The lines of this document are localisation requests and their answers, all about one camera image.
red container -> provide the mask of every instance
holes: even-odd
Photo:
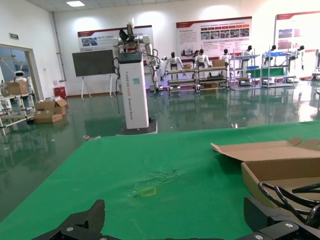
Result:
[[[63,99],[65,99],[67,97],[66,89],[65,89],[64,86],[55,87],[53,90],[54,90],[54,96],[55,97],[61,97]]]

red and white poster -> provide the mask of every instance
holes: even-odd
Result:
[[[251,44],[252,17],[177,22],[178,56],[189,61],[196,50],[203,49],[210,59],[224,49],[239,54]]]
[[[319,49],[318,24],[320,11],[279,14],[275,21],[274,44],[280,51],[294,51],[304,46],[304,71],[301,77],[310,77],[316,64],[315,51]]]
[[[112,39],[119,38],[119,31],[124,30],[127,32],[126,27],[112,28],[112,29],[101,29],[92,31],[81,31],[78,32],[78,41],[81,52],[87,51],[102,51],[112,50]],[[154,43],[154,36],[152,26],[136,26],[133,30],[135,36],[147,35],[150,37],[150,42]]]

green epoxy floor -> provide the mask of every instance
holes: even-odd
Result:
[[[296,89],[220,90],[201,96],[163,92],[156,100],[148,98],[149,116],[156,116],[159,133],[315,121],[320,119],[315,88],[301,82]],[[84,135],[113,136],[125,120],[121,97],[120,115],[115,97],[69,98],[68,103],[61,122],[22,123],[1,136],[0,221],[85,142]],[[161,153],[168,144],[155,147]]]

screw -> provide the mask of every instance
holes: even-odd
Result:
[[[261,235],[254,235],[254,237],[255,237],[256,239],[258,239],[258,240],[262,240],[262,239],[264,239],[264,237],[263,237],[263,236],[261,236]]]

tv screen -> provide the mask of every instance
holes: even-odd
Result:
[[[77,52],[72,57],[77,77],[115,73],[112,50]]]

